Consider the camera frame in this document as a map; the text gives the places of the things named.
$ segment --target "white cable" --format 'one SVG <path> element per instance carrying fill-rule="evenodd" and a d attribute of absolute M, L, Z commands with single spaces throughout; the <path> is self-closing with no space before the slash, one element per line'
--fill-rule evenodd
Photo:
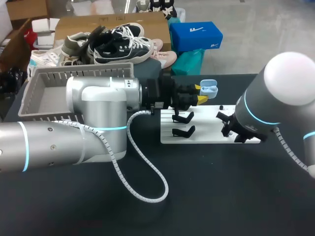
<path fill-rule="evenodd" d="M 287 152 L 287 154 L 289 154 L 289 156 L 293 159 L 293 161 L 295 161 L 303 170 L 305 171 L 309 171 L 307 165 L 305 165 L 294 153 L 293 151 L 289 148 L 289 146 L 286 144 L 285 140 L 283 139 L 280 130 L 278 127 L 276 127 L 273 132 L 276 134 L 276 136 L 278 137 L 282 147 L 285 149 L 285 151 Z"/>
<path fill-rule="evenodd" d="M 143 196 L 141 196 L 140 194 L 138 194 L 127 182 L 127 180 L 125 179 L 125 177 L 123 176 L 123 173 L 121 172 L 118 164 L 117 164 L 117 160 L 115 158 L 115 155 L 112 151 L 112 149 L 110 148 L 107 140 L 105 139 L 105 137 L 97 130 L 95 130 L 94 128 L 92 127 L 89 127 L 87 125 L 82 125 L 78 122 L 72 122 L 72 121 L 63 121 L 63 120 L 60 120 L 60 121 L 54 121 L 55 123 L 59 123 L 59 124 L 63 124 L 63 125 L 67 125 L 67 126 L 71 126 L 71 127 L 75 127 L 75 128 L 79 128 L 80 126 L 83 127 L 83 129 L 85 131 L 89 131 L 91 133 L 94 133 L 96 136 L 98 136 L 98 138 L 104 143 L 108 153 L 110 154 L 110 157 L 112 159 L 112 162 L 113 162 L 113 165 L 115 167 L 115 170 L 119 176 L 119 178 L 121 179 L 122 183 L 124 184 L 124 186 L 128 189 L 128 191 L 134 195 L 136 198 L 144 201 L 144 202 L 147 202 L 147 203 L 159 203 L 159 202 L 162 202 L 168 195 L 168 184 L 166 182 L 166 179 L 164 178 L 164 176 L 161 174 L 161 172 L 142 154 L 142 152 L 139 150 L 139 148 L 137 147 L 137 145 L 135 144 L 134 140 L 132 139 L 132 136 L 130 134 L 130 124 L 132 122 L 132 120 L 138 116 L 138 115 L 141 115 L 141 114 L 146 114 L 146 115 L 150 115 L 150 112 L 137 112 L 135 113 L 134 115 L 132 115 L 130 117 L 130 119 L 128 120 L 128 123 L 127 123 L 127 134 L 128 134 L 128 137 L 132 143 L 132 145 L 136 148 L 136 151 L 140 154 L 140 156 L 150 165 L 150 167 L 160 176 L 160 178 L 162 179 L 163 183 L 164 183 L 164 186 L 165 186 L 165 192 L 164 194 L 157 198 L 157 199 L 149 199 L 149 198 L 145 198 Z"/>

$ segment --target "sneaker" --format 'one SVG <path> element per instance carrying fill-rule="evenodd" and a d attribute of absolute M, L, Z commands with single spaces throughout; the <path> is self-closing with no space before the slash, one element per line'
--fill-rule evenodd
<path fill-rule="evenodd" d="M 162 0 L 162 10 L 166 19 L 177 17 L 177 12 L 174 7 L 174 0 Z"/>
<path fill-rule="evenodd" d="M 154 50 L 153 54 L 151 55 L 151 58 L 161 62 L 161 68 L 165 69 L 175 63 L 177 55 L 175 52 L 172 51 L 158 52 L 157 50 Z"/>
<path fill-rule="evenodd" d="M 67 36 L 62 47 L 62 54 L 69 59 L 76 59 L 80 56 L 80 49 L 88 41 L 90 33 L 77 33 Z"/>
<path fill-rule="evenodd" d="M 150 0 L 151 11 L 161 11 L 162 10 L 162 0 Z"/>
<path fill-rule="evenodd" d="M 117 32 L 119 32 L 119 31 L 123 32 L 124 29 L 125 29 L 126 33 L 131 32 L 130 36 L 133 36 L 133 37 L 143 37 L 143 35 L 144 35 L 144 29 L 138 23 L 128 23 L 125 25 L 117 26 L 114 29 L 111 29 L 105 33 L 100 34 L 99 37 L 97 37 L 95 40 L 91 41 L 91 43 L 88 46 L 87 56 L 90 58 L 91 64 L 94 64 L 95 48 L 97 48 L 101 45 L 106 45 L 108 43 L 111 43 L 111 42 L 113 42 L 113 40 L 115 40 L 115 38 L 121 37 L 121 35 L 117 34 Z"/>
<path fill-rule="evenodd" d="M 132 62 L 138 64 L 148 59 L 153 51 L 154 44 L 144 37 L 132 37 L 131 32 L 117 31 L 121 37 L 112 43 L 95 48 L 94 63 L 123 63 Z"/>
<path fill-rule="evenodd" d="M 138 0 L 136 3 L 136 12 L 149 12 L 150 9 L 150 0 Z"/>
<path fill-rule="evenodd" d="M 35 69 L 38 67 L 57 66 L 60 59 L 61 49 L 62 46 L 48 51 L 33 50 L 31 52 L 31 58 L 27 68 L 29 79 L 31 79 L 34 75 Z"/>
<path fill-rule="evenodd" d="M 161 51 L 163 47 L 163 41 L 160 39 L 152 39 L 152 42 L 154 44 L 154 50 L 157 50 L 158 52 Z"/>

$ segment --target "white box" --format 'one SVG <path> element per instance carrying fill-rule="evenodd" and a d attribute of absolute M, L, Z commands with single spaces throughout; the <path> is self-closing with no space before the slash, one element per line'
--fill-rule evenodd
<path fill-rule="evenodd" d="M 50 32 L 50 25 L 48 19 L 39 19 L 31 22 L 31 26 L 35 33 Z"/>
<path fill-rule="evenodd" d="M 55 33 L 39 33 L 37 35 L 38 45 L 53 45 Z"/>
<path fill-rule="evenodd" d="M 0 0 L 0 42 L 13 30 L 5 2 L 6 0 Z"/>
<path fill-rule="evenodd" d="M 56 26 L 60 19 L 50 18 L 50 31 L 56 31 Z"/>

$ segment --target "blue shoebox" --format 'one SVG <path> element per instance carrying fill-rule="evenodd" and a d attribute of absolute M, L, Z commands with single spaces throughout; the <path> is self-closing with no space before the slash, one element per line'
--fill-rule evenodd
<path fill-rule="evenodd" d="M 177 52 L 217 49 L 223 40 L 223 34 L 213 22 L 172 23 L 170 32 Z"/>

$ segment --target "nike logo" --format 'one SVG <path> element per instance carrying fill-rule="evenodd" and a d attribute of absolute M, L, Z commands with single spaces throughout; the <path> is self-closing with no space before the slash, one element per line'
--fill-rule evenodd
<path fill-rule="evenodd" d="M 198 29 L 195 29 L 195 28 L 191 28 L 190 29 L 190 32 L 195 32 L 195 31 L 198 31 L 198 30 L 202 30 L 203 29 L 203 27 L 201 27 L 201 28 L 198 28 Z"/>

